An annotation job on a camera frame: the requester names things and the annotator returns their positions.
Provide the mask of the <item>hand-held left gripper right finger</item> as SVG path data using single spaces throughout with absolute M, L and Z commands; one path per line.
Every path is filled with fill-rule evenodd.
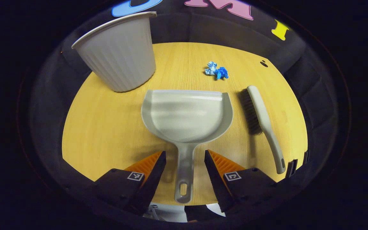
M 210 149 L 205 151 L 204 163 L 223 213 L 260 206 L 276 193 L 277 182 L 258 168 L 246 169 Z

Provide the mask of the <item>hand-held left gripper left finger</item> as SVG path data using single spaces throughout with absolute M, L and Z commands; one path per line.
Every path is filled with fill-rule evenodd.
M 149 208 L 166 165 L 156 152 L 126 169 L 110 169 L 93 182 L 93 194 L 113 207 L 142 216 Z

